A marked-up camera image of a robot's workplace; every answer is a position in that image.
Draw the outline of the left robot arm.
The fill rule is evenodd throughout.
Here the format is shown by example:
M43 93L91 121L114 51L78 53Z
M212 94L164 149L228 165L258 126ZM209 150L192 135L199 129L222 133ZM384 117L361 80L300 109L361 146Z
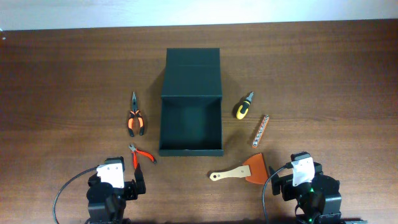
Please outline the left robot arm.
M124 181L123 165L121 163L103 164L96 168L97 182L90 181L86 193L90 223L129 223L124 217L127 202L136 200L146 193L146 185L140 165L137 165L135 179Z

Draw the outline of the red handled side cutters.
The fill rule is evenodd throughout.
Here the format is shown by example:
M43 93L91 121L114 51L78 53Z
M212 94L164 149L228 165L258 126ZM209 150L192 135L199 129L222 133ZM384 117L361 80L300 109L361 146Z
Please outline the red handled side cutters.
M155 159L155 157L154 157L152 154L150 154L150 153L148 153L148 152L145 152L145 151L139 150L139 149L138 149L136 146L134 146L133 144L130 144L130 145L129 145L129 149L131 150L132 161L133 161L133 167L134 167L135 169L138 167L138 160L137 160L137 155L138 155L138 154L141 154L141 155L143 155L143 156L149 158L149 159L152 161L152 163L154 163L154 164L157 163L157 160Z

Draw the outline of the yellow black stubby screwdriver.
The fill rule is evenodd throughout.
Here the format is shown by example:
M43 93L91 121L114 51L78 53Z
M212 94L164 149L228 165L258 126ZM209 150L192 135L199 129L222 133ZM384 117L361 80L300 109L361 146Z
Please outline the yellow black stubby screwdriver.
M245 100L240 104L240 106L238 107L237 112L236 112L237 119L243 119L247 115L247 113L249 111L249 107L252 103L253 96L254 96L254 92L251 91L248 94L248 96L245 98Z

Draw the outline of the dark green open box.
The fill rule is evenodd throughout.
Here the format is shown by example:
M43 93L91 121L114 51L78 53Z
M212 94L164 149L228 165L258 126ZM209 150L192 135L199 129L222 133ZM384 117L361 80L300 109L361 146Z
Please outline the dark green open box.
M219 48L167 49L159 154L222 156Z

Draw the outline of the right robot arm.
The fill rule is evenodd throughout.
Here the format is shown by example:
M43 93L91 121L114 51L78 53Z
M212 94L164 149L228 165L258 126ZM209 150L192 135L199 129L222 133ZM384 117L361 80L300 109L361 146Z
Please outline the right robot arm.
M280 169L270 168L272 194L281 194L284 201L295 200L295 209L302 214L295 214L294 223L313 224L361 224L367 223L360 218L342 218L340 181L323 173L322 165L314 163L315 176L311 182L293 186L293 175L278 176Z

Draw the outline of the orange socket bit holder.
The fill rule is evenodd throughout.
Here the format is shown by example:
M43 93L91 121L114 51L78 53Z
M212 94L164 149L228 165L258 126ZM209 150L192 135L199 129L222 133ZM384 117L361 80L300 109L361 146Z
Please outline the orange socket bit holder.
M268 122L269 122L269 115L267 114L267 115L265 115L263 117L263 120L261 121L259 129L257 130L257 133L256 133L256 135L255 135L255 137L254 137L254 139L252 141L252 147L253 148L257 148L258 147Z

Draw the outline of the orange scraper wooden handle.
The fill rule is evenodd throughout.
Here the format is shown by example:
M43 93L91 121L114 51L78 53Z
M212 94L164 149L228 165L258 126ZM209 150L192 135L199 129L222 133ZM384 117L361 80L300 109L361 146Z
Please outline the orange scraper wooden handle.
M247 159L241 166L223 172L212 172L210 179L218 181L226 178L245 178L246 181L264 185L269 178L266 163L262 153L257 153Z

